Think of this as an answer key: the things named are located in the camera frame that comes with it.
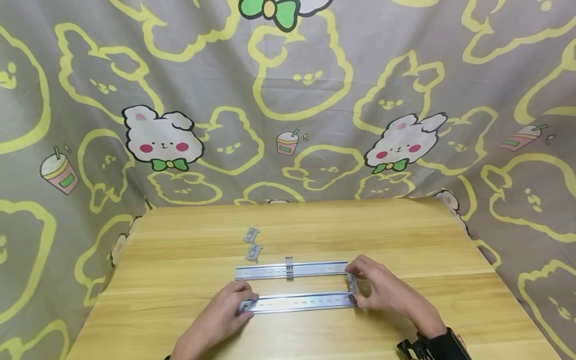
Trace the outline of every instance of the bunny print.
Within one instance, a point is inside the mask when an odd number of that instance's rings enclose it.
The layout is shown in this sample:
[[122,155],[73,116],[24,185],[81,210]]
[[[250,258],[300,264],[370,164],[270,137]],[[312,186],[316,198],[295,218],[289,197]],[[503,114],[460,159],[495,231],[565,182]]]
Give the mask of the bunny print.
[[240,0],[238,8],[249,20],[264,17],[273,20],[281,31],[291,32],[296,29],[298,16],[313,16],[331,3],[332,0]]
[[448,117],[441,112],[418,122],[416,114],[409,114],[389,123],[382,138],[365,155],[366,166],[378,174],[384,170],[404,171],[438,142],[438,128]]
[[168,168],[188,171],[204,155],[204,144],[194,135],[194,122],[179,111],[158,113],[145,105],[122,110],[128,128],[126,147],[140,162],[149,162],[154,171]]

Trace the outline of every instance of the cartoon pattern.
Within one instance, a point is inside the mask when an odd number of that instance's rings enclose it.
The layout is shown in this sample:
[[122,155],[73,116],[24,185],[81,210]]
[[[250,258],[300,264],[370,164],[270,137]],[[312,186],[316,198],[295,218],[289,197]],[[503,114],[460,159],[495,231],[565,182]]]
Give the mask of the cartoon pattern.
[[64,360],[156,207],[430,196],[576,360],[573,7],[7,2],[0,357]]

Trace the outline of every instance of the bunny ear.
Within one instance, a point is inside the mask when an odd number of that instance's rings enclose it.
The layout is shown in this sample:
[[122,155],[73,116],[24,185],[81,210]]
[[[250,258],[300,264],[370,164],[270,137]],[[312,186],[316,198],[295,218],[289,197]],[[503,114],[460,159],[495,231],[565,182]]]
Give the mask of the bunny ear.
[[145,105],[137,105],[122,110],[124,123],[128,128],[137,126],[139,122],[152,121],[158,118],[156,111]]
[[172,126],[182,130],[192,130],[194,122],[180,111],[168,112],[162,116],[164,119],[170,120]]
[[408,126],[416,124],[417,122],[418,117],[416,116],[416,114],[411,113],[409,115],[402,116],[400,119],[396,119],[393,122],[389,123],[388,126],[386,126],[386,130],[391,131],[402,130]]
[[436,115],[432,115],[429,118],[423,119],[420,124],[422,124],[422,131],[424,132],[435,132],[439,127],[442,126],[448,120],[445,113],[441,112]]

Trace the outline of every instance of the small metal bracket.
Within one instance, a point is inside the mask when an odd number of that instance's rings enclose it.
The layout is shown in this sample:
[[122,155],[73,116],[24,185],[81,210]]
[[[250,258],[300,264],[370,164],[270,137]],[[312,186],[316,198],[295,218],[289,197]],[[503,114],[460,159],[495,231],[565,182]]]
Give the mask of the small metal bracket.
[[258,235],[258,233],[260,233],[260,230],[255,228],[249,228],[248,234],[246,234],[246,236],[244,237],[244,242],[247,242],[248,244],[254,244],[254,241],[256,240],[256,235]]
[[250,250],[248,250],[248,255],[246,255],[246,260],[258,264],[258,255],[260,255],[260,250],[262,250],[262,245],[251,244]]
[[294,280],[294,262],[291,256],[286,257],[286,279]]
[[358,280],[354,274],[348,273],[348,281],[350,283],[350,292],[355,295],[358,292]]

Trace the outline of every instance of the drink cup print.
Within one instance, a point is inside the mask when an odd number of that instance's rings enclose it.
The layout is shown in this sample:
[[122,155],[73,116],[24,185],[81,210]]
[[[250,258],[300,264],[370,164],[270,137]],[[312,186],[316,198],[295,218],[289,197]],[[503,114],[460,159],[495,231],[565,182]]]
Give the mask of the drink cup print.
[[298,137],[299,129],[294,131],[286,131],[278,135],[276,138],[277,144],[277,151],[278,154],[284,154],[292,156],[296,151],[296,146],[298,146],[298,141],[300,140]]
[[54,154],[47,157],[40,166],[41,177],[56,189],[68,195],[78,184],[78,176],[68,158],[57,147]]
[[542,129],[547,128],[548,125],[528,125],[522,128],[519,132],[512,135],[508,140],[505,140],[500,146],[502,149],[510,151],[518,151],[524,146],[530,144],[542,135]]

